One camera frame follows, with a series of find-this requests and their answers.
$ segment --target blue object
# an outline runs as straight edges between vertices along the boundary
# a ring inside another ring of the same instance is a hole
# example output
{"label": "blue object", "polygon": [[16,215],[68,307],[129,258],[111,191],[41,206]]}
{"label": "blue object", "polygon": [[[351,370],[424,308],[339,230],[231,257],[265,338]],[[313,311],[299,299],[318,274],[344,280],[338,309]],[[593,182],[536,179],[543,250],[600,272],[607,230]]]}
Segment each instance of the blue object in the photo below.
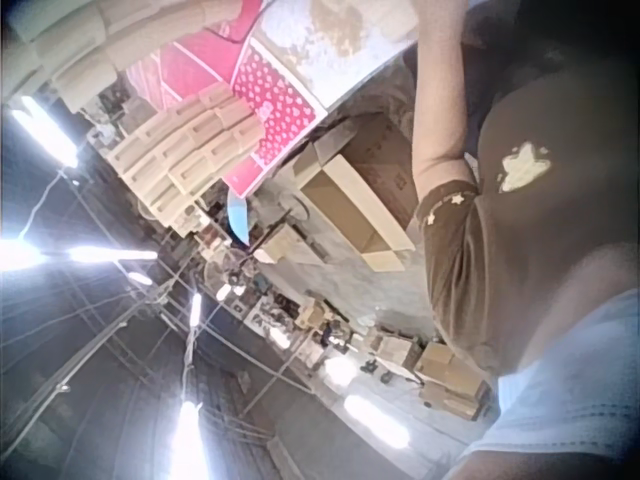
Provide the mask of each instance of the blue object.
{"label": "blue object", "polygon": [[238,197],[230,188],[227,194],[227,215],[233,233],[245,245],[249,246],[249,214],[247,201]]}

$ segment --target cardboard box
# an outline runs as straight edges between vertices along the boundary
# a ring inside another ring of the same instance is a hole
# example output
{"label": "cardboard box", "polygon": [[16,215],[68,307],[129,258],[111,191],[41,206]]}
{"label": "cardboard box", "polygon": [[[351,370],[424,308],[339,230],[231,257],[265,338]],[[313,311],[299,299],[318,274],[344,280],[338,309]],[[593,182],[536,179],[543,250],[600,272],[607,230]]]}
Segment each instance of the cardboard box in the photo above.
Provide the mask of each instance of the cardboard box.
{"label": "cardboard box", "polygon": [[473,421],[478,417],[483,404],[480,400],[463,398],[448,390],[444,385],[426,382],[420,391],[420,398],[431,404],[434,410],[449,412],[465,420]]}
{"label": "cardboard box", "polygon": [[376,272],[403,271],[415,250],[406,234],[417,207],[411,145],[383,115],[336,128],[288,171],[295,185]]}
{"label": "cardboard box", "polygon": [[312,300],[307,306],[303,307],[295,324],[302,328],[320,328],[324,322],[324,309],[316,300]]}
{"label": "cardboard box", "polygon": [[447,380],[446,372],[453,357],[453,351],[449,347],[431,342],[418,360],[415,374],[424,382],[444,385]]}
{"label": "cardboard box", "polygon": [[397,375],[415,378],[414,368],[422,348],[412,340],[396,336],[383,336],[376,352],[378,362]]}
{"label": "cardboard box", "polygon": [[372,115],[341,153],[406,230],[418,207],[409,140],[387,116]]}
{"label": "cardboard box", "polygon": [[482,376],[456,358],[446,345],[429,343],[415,366],[425,382],[435,382],[468,399],[480,399],[488,389]]}

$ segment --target open cardboard box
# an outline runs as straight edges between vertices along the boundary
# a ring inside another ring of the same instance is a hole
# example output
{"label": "open cardboard box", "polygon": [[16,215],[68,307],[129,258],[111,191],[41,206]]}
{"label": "open cardboard box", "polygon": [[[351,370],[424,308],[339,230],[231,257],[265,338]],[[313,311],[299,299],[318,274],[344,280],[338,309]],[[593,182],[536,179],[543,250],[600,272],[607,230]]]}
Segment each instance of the open cardboard box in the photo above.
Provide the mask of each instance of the open cardboard box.
{"label": "open cardboard box", "polygon": [[371,269],[389,272],[404,270],[395,251],[415,250],[406,234],[417,206],[410,162],[408,140],[374,115],[307,147],[292,170],[296,186]]}

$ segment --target white polka dots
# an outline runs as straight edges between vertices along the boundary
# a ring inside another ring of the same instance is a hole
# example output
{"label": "white polka dots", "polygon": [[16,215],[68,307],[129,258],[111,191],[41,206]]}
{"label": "white polka dots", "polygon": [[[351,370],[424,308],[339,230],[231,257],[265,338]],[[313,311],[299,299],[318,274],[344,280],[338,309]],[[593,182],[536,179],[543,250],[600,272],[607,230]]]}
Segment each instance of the white polka dots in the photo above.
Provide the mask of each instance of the white polka dots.
{"label": "white polka dots", "polygon": [[298,142],[316,113],[304,97],[267,60],[249,47],[238,69],[235,93],[244,97],[265,126],[265,138],[254,155],[257,168],[267,166]]}

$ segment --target stack of cardboard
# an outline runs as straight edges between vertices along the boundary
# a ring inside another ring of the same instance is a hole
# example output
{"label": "stack of cardboard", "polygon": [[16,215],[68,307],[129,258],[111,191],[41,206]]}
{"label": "stack of cardboard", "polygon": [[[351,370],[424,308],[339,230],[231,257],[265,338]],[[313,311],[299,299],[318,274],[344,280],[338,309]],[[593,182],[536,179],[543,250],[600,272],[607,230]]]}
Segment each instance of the stack of cardboard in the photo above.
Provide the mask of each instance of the stack of cardboard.
{"label": "stack of cardboard", "polygon": [[420,397],[435,409],[474,420],[484,406],[488,385],[446,345],[427,345],[414,372],[425,382]]}

